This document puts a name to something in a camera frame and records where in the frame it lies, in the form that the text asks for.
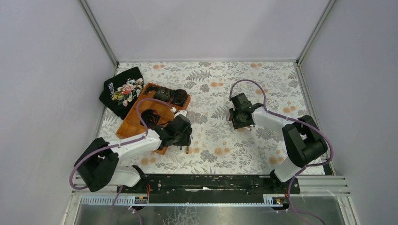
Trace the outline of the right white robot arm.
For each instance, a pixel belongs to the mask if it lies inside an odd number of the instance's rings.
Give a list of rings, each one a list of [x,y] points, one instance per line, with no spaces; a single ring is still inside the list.
[[[298,119],[266,110],[261,103],[252,104],[244,93],[230,98],[233,128],[262,126],[283,136],[287,158],[270,173],[276,182],[285,183],[302,168],[327,152],[325,138],[309,115]]]

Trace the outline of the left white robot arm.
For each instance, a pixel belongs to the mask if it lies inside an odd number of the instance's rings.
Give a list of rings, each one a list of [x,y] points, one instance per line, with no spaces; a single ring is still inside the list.
[[[133,166],[122,166],[121,162],[145,152],[161,150],[169,146],[188,146],[191,122],[179,114],[166,126],[155,126],[142,134],[106,142],[95,139],[75,162],[72,175],[78,173],[91,192],[107,185],[135,186],[143,173]]]

